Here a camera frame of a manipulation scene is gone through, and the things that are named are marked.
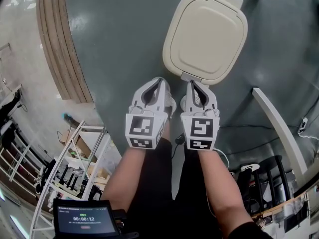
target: black device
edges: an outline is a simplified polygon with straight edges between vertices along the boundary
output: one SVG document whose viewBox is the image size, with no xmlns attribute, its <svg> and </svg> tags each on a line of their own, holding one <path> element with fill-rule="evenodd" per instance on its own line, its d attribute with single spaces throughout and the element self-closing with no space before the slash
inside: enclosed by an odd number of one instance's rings
<svg viewBox="0 0 319 239">
<path fill-rule="evenodd" d="M 122 233 L 124 210 L 112 210 L 108 200 L 73 201 L 54 199 L 53 201 L 55 238 L 137 238 L 139 234 Z"/>
</svg>

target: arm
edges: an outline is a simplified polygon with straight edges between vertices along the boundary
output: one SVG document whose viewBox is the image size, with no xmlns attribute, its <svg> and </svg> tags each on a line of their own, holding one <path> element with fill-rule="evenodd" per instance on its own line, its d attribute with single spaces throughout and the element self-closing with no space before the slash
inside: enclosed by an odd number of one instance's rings
<svg viewBox="0 0 319 239">
<path fill-rule="evenodd" d="M 128 148 L 105 186 L 101 200 L 109 200 L 112 209 L 128 211 L 139 184 L 144 149 Z"/>
<path fill-rule="evenodd" d="M 225 237 L 253 220 L 246 212 L 237 183 L 216 151 L 198 152 L 208 199 Z"/>
</svg>

